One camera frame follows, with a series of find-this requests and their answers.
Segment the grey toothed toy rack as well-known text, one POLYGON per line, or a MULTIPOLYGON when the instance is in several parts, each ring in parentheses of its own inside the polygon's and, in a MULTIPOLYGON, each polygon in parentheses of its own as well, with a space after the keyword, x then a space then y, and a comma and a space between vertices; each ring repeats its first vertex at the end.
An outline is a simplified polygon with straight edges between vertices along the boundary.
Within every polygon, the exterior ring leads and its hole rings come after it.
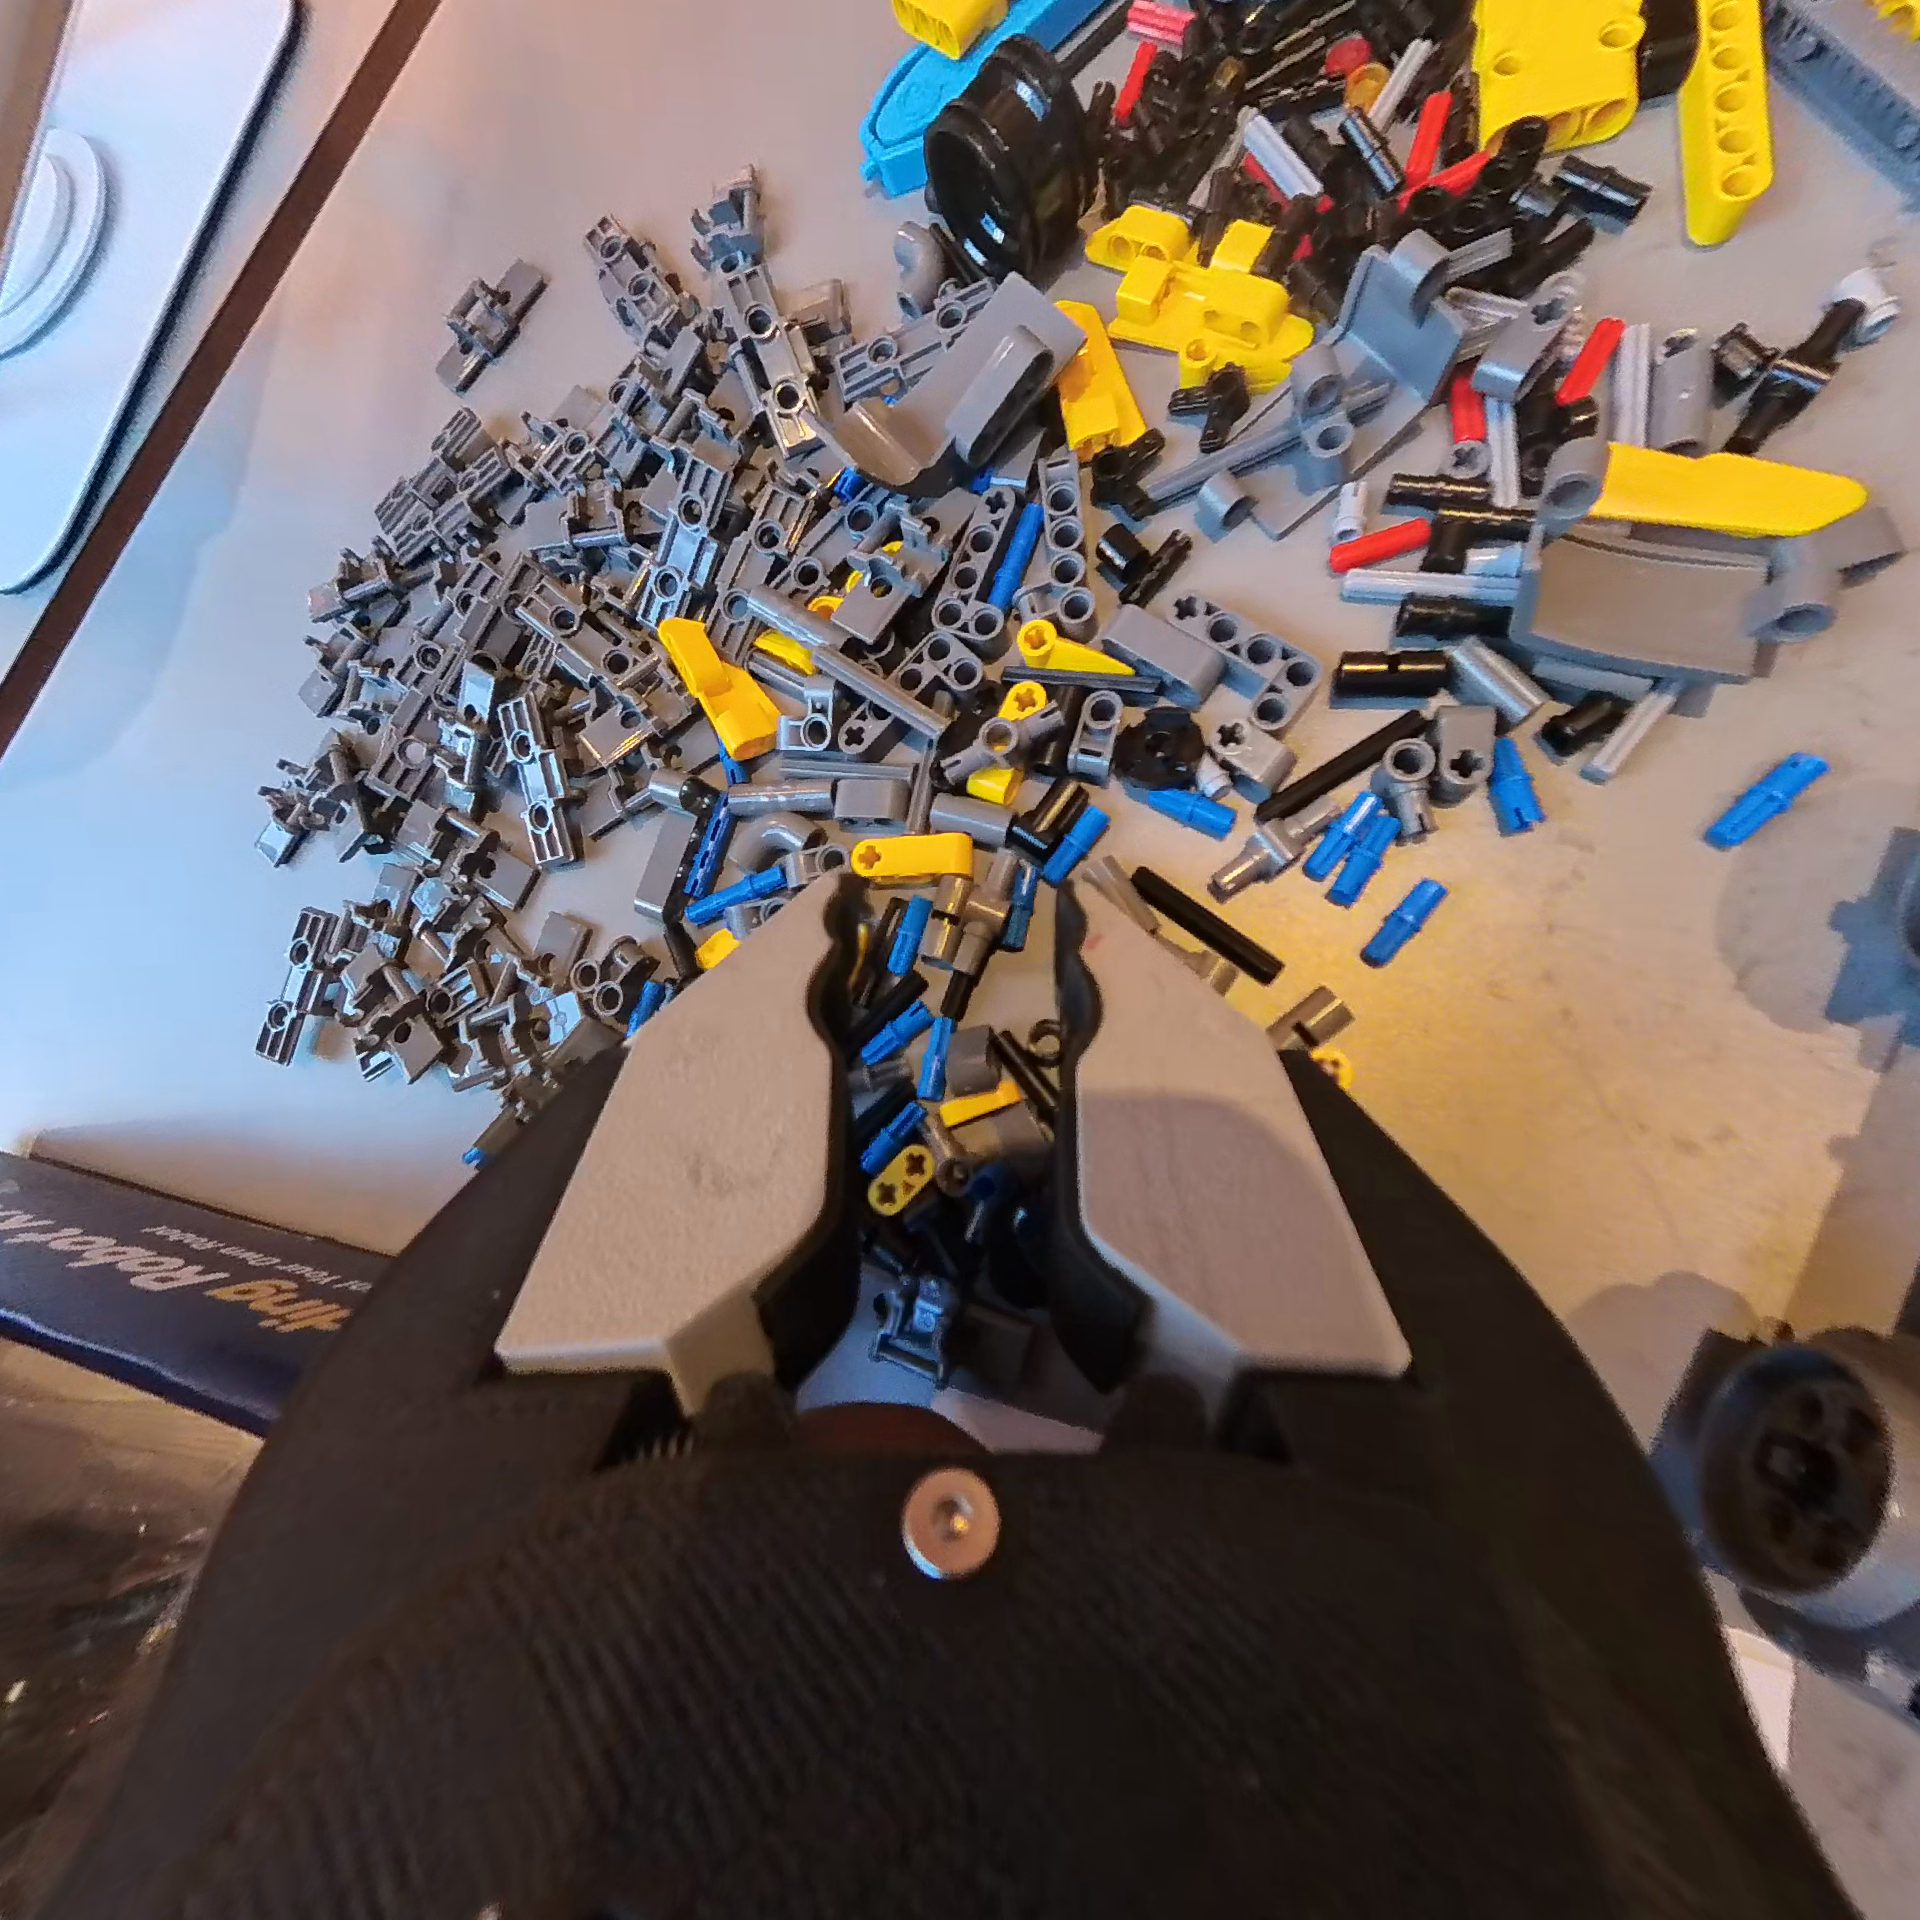
POLYGON ((1772 79, 1916 192, 1916 5, 1764 5, 1772 79))

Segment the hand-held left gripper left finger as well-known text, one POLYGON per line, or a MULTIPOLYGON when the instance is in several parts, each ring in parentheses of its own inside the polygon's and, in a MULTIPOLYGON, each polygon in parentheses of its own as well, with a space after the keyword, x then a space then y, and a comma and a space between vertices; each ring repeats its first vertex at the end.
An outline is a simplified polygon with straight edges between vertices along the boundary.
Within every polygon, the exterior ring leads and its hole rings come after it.
POLYGON ((864 887, 830 872, 628 1047, 498 1335, 515 1380, 658 1372, 797 1395, 860 1303, 846 988, 864 887))

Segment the yellow toy vehicle model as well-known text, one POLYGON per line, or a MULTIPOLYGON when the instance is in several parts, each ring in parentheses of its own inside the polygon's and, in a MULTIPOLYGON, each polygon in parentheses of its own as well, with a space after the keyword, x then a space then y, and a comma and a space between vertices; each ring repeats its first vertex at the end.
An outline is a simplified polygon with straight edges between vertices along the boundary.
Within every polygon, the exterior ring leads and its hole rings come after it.
POLYGON ((1652 1445, 1691 1552, 1750 1623, 1916 1725, 1916 830, 1829 916, 1824 1017, 1875 1090, 1785 1320, 1705 1332, 1652 1445))

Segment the dark grey cardboard box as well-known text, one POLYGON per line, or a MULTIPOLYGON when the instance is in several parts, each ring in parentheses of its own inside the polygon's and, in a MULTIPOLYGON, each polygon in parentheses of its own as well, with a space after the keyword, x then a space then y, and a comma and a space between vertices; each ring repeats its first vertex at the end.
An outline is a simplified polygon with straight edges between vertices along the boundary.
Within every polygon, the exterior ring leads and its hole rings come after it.
POLYGON ((3 1339, 265 1436, 389 1258, 3 1155, 3 1339))

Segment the large black toy tyre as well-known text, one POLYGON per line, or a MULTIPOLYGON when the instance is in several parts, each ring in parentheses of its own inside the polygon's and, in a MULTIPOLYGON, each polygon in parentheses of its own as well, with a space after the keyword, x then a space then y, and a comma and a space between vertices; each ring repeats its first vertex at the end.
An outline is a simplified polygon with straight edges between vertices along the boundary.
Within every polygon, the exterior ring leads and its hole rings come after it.
POLYGON ((1002 39, 926 134, 926 198, 982 276, 1044 286, 1078 244, 1096 146, 1068 70, 1002 39))

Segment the white stand base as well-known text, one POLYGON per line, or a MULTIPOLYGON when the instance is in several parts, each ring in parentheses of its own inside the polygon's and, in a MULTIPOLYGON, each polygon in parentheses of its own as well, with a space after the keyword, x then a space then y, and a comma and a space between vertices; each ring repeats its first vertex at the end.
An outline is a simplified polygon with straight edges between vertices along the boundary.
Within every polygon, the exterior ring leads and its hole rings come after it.
POLYGON ((57 568, 294 54, 302 5, 79 5, 3 265, 3 590, 57 568))

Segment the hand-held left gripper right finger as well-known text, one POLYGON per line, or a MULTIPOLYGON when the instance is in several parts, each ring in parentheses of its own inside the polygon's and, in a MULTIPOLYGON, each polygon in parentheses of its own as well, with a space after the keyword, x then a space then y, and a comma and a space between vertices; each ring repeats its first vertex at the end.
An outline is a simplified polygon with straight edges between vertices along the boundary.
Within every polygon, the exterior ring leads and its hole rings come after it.
POLYGON ((1411 1347, 1265 1031, 1078 882, 1054 988, 1044 1303, 1089 1385, 1402 1380, 1411 1347))

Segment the yellow toy frame part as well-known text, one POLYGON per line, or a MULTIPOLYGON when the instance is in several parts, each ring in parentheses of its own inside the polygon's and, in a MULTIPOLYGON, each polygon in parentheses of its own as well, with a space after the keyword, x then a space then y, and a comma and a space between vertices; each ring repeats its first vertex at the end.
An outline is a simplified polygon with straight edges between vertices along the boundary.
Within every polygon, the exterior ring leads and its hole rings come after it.
POLYGON ((993 0, 896 0, 890 8, 909 39, 951 63, 969 56, 1010 14, 1010 5, 993 0))

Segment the pile of small building pieces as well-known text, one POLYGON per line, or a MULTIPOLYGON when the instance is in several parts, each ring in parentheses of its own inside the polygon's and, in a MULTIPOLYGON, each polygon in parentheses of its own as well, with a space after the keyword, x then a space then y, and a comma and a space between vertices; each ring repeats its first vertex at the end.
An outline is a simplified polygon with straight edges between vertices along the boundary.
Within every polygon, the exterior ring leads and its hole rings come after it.
POLYGON ((1524 125, 1483 152, 1474 8, 1132 5, 1081 92, 1096 11, 1053 54, 1096 146, 1061 273, 982 276, 926 198, 866 340, 841 281, 780 290, 755 167, 697 279, 599 219, 620 371, 515 433, 454 412, 308 600, 328 731, 258 853, 376 877, 296 916, 256 1054, 479 1090, 489 1165, 846 872, 873 1367, 1019 1387, 1061 1025, 979 989, 1044 902, 1275 984, 1221 904, 1352 910, 1446 808, 1541 830, 1524 748, 1609 782, 1906 548, 1781 464, 1902 323, 1886 267, 1795 343, 1595 312, 1652 188, 1524 125))

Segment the blue curved toy panel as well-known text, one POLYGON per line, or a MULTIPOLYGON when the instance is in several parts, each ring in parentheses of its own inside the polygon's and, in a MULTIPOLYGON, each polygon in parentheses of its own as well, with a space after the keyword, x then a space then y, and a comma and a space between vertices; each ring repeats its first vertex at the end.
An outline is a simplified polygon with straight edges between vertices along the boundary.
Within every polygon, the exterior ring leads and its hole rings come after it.
POLYGON ((864 181, 884 200, 921 192, 926 134, 936 115, 963 94, 987 56, 1005 39, 1027 35, 1054 54, 1066 46, 1100 5, 1010 5, 1002 28, 996 28, 969 56, 951 63, 910 39, 910 54, 878 85, 864 128, 864 181))

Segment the clear plastic bag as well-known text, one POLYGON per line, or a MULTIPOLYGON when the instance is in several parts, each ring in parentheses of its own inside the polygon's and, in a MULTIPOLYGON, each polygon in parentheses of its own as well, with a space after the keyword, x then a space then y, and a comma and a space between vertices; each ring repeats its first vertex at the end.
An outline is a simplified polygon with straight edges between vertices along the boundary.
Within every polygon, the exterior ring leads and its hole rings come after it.
POLYGON ((24 1911, 155 1679, 258 1439, 3 1343, 3 1906, 24 1911))

